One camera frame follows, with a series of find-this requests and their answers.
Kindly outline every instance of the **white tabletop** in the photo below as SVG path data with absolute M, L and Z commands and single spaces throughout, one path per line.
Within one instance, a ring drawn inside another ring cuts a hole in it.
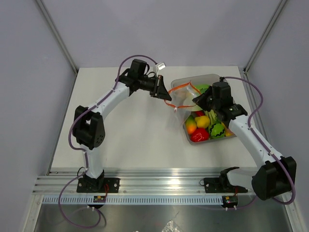
M 77 106 L 88 106 L 114 85 L 118 68 L 81 68 L 64 120 L 52 168 L 84 165 L 80 151 L 68 144 L 69 128 Z M 204 74 L 240 77 L 238 67 L 166 67 L 167 89 L 171 81 Z M 243 83 L 229 80 L 232 96 L 250 113 Z M 255 167 L 254 160 L 238 138 L 191 145 L 181 128 L 171 125 L 172 108 L 163 100 L 138 90 L 121 102 L 104 121 L 105 140 L 100 146 L 104 168 L 216 168 Z M 78 146 L 74 137 L 73 144 Z

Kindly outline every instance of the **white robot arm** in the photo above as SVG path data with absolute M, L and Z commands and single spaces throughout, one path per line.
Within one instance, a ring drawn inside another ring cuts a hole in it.
M 84 156 L 84 162 L 88 170 L 83 176 L 81 184 L 86 191 L 94 192 L 94 189 L 100 190 L 102 188 L 104 170 L 98 147 L 105 138 L 104 119 L 114 107 L 138 89 L 149 91 L 151 97 L 171 101 L 164 86 L 163 76 L 148 77 L 145 75 L 146 66 L 145 61 L 133 60 L 131 67 L 119 76 L 117 85 L 112 89 L 112 92 L 104 94 L 88 107 L 78 106 L 75 110 L 74 121 L 84 114 L 75 123 L 72 134 L 87 154 Z M 160 69 L 164 64 L 160 63 L 156 66 Z
M 218 185 L 212 189 L 231 190 L 235 186 L 244 187 L 252 189 L 261 200 L 290 191 L 292 189 L 291 182 L 293 185 L 295 182 L 295 160 L 292 157 L 285 158 L 268 143 L 253 125 L 249 125 L 247 112 L 241 105 L 234 104 L 231 87 L 224 80 L 224 77 L 220 77 L 219 82 L 214 83 L 205 93 L 193 101 L 205 111 L 215 111 L 220 121 L 247 148 L 258 171 L 239 167 L 228 168 L 221 171 Z

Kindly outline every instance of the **clear plastic container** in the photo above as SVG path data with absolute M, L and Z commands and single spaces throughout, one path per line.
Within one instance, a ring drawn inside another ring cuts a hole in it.
M 175 88 L 177 86 L 180 86 L 182 84 L 188 83 L 190 81 L 191 81 L 191 83 L 194 86 L 202 85 L 202 84 L 207 84 L 207 85 L 212 86 L 213 83 L 219 81 L 219 78 L 220 78 L 220 76 L 217 75 L 217 74 L 207 74 L 207 75 L 201 75 L 201 76 L 192 76 L 192 77 L 187 77 L 187 78 L 173 80 L 172 83 L 171 83 L 171 87 Z M 223 137 L 223 138 L 218 138 L 218 139 L 209 139 L 209 140 L 205 140 L 205 141 L 201 141 L 201 142 L 192 142 L 191 139 L 190 139 L 190 135 L 188 134 L 185 125 L 183 125 L 183 130 L 184 130 L 184 133 L 186 135 L 187 140 L 192 145 L 197 145 L 197 144 L 201 144 L 201 143 L 209 143 L 209 142 L 212 142 L 212 141 L 218 141 L 218 140 L 222 140 L 222 139 L 228 139 L 228 138 L 235 137 L 235 135 L 231 135 L 231 136 L 228 136 L 228 137 Z

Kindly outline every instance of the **black bracket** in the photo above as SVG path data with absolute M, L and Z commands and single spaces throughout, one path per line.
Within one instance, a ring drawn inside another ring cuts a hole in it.
M 106 187 L 108 193 L 119 192 L 120 179 L 113 177 L 104 177 L 104 171 L 97 179 L 91 178 L 87 175 L 83 175 L 78 179 L 78 185 L 76 192 L 78 193 L 106 193 Z
M 74 120 L 86 110 L 88 110 L 87 107 L 78 106 L 75 110 Z M 90 150 L 100 146 L 105 138 L 102 115 L 98 112 L 88 112 L 76 122 L 72 134 L 79 144 L 84 144 Z
M 233 186 L 227 179 L 227 173 L 238 167 L 227 168 L 220 172 L 219 177 L 204 178 L 204 188 L 206 193 L 246 193 L 248 190 L 241 186 Z

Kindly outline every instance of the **plastic bag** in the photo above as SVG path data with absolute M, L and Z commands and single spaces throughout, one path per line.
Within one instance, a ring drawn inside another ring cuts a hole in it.
M 182 229 L 173 221 L 169 221 L 163 228 L 162 232 L 183 232 Z
M 191 82 L 172 88 L 169 91 L 172 101 L 164 100 L 164 102 L 173 108 L 174 115 L 180 125 L 184 124 L 192 111 L 202 110 L 192 101 L 193 98 L 198 97 L 200 94 L 199 90 Z

